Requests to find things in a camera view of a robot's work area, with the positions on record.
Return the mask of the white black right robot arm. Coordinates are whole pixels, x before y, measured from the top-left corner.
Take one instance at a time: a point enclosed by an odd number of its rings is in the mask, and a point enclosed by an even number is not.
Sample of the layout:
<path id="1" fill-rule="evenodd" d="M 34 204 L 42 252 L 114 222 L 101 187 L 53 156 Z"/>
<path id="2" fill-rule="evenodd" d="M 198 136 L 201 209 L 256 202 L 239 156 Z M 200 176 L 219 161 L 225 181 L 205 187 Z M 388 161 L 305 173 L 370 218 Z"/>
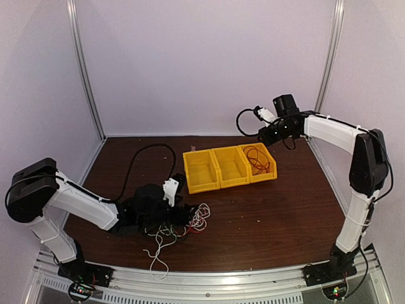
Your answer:
<path id="1" fill-rule="evenodd" d="M 324 272 L 329 279 L 340 279 L 350 273 L 354 257 L 361 249 L 361 237 L 371 223 L 380 191 L 390 172 L 389 159 L 381 130 L 367 130 L 315 111 L 301 111 L 292 95 L 281 95 L 273 100 L 275 113 L 264 107 L 253 109 L 264 127 L 258 139 L 271 146 L 287 138 L 319 139 L 336 146 L 352 157 L 349 170 L 351 202 L 346 218 L 330 258 L 322 267 L 310 270 Z"/>

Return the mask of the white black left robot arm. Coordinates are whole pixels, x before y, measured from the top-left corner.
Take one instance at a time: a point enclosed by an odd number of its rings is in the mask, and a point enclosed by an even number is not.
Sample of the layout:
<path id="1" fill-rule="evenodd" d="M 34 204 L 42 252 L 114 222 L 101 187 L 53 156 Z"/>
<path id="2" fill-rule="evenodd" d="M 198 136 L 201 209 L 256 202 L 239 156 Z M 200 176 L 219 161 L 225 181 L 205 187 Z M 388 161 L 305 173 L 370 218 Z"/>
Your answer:
<path id="1" fill-rule="evenodd" d="M 47 214 L 50 207 L 67 211 L 111 234 L 126 236 L 160 225 L 185 227 L 196 213 L 195 205 L 180 206 L 185 176 L 176 174 L 162 186 L 146 184 L 120 201 L 98 196 L 79 186 L 45 158 L 17 172 L 5 195 L 10 218 L 23 223 L 53 253 L 60 269 L 77 281 L 92 271 L 78 241 Z"/>

